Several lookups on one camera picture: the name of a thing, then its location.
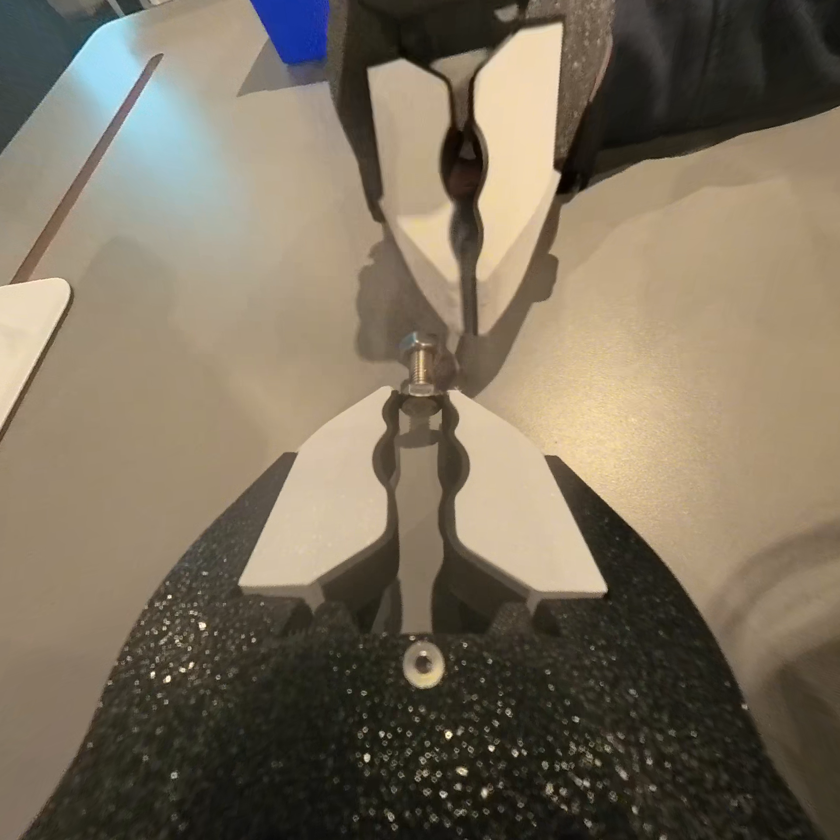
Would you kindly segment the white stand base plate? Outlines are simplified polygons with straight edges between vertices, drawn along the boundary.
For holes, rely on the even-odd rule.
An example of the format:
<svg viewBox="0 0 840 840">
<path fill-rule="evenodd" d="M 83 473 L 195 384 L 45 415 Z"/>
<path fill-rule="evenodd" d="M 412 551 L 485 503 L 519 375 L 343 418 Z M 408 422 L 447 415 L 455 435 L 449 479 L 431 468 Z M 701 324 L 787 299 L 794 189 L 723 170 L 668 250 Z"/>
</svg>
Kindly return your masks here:
<svg viewBox="0 0 840 840">
<path fill-rule="evenodd" d="M 1 428 L 70 306 L 70 284 L 59 277 L 1 286 Z"/>
</svg>

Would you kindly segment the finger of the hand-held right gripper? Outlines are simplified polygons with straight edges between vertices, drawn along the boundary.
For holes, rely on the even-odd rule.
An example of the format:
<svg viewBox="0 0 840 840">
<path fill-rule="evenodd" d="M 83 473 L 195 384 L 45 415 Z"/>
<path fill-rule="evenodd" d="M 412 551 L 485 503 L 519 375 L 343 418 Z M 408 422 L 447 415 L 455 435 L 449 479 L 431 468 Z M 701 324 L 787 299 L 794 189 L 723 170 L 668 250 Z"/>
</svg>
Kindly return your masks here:
<svg viewBox="0 0 840 840">
<path fill-rule="evenodd" d="M 536 249 L 560 174 L 554 167 L 564 24 L 528 26 L 479 68 L 472 116 L 484 172 L 476 199 L 476 332 L 510 306 Z"/>
<path fill-rule="evenodd" d="M 461 267 L 453 242 L 456 203 L 443 175 L 452 128 L 450 86 L 405 58 L 367 72 L 382 214 L 429 305 L 449 331 L 464 333 Z"/>
</svg>

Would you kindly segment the steel hex bolt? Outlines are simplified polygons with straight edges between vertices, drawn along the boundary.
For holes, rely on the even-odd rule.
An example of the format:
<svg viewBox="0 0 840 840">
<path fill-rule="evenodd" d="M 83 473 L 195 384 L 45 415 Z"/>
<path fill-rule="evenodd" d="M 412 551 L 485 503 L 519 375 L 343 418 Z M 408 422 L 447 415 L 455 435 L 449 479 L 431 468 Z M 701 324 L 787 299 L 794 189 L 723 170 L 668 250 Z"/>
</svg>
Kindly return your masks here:
<svg viewBox="0 0 840 840">
<path fill-rule="evenodd" d="M 437 345 L 413 343 L 405 351 L 407 377 L 400 385 L 402 412 L 410 419 L 432 417 L 440 409 L 441 390 L 435 379 Z"/>
</svg>

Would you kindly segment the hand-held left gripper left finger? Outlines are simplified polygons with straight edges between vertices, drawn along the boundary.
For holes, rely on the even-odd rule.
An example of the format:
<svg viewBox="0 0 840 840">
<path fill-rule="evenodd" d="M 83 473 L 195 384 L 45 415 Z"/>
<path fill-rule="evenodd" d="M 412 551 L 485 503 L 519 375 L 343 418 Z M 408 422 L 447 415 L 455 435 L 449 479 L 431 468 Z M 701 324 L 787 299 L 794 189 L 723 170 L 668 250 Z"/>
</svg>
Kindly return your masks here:
<svg viewBox="0 0 840 840">
<path fill-rule="evenodd" d="M 238 579 L 246 595 L 358 613 L 396 580 L 396 435 L 402 397 L 381 387 L 300 446 Z"/>
</svg>

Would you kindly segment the blue plastic bin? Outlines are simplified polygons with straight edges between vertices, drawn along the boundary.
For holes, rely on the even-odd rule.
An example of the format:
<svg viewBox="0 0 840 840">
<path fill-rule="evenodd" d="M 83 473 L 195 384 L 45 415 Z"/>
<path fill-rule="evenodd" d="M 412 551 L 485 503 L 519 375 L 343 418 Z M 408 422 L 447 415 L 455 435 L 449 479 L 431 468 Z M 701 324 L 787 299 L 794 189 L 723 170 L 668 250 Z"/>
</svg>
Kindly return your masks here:
<svg viewBox="0 0 840 840">
<path fill-rule="evenodd" d="M 278 57 L 287 66 L 324 60 L 329 1 L 251 1 Z"/>
</svg>

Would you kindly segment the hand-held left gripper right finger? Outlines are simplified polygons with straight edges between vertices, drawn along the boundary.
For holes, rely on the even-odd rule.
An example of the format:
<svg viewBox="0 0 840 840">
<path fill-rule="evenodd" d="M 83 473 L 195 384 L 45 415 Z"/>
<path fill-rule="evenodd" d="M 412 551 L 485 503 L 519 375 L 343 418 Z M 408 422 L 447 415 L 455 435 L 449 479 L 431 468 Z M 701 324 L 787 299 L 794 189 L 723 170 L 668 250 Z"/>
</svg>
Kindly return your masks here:
<svg viewBox="0 0 840 840">
<path fill-rule="evenodd" d="M 506 604 L 601 601 L 606 580 L 549 460 L 462 392 L 439 398 L 435 631 L 482 632 Z"/>
</svg>

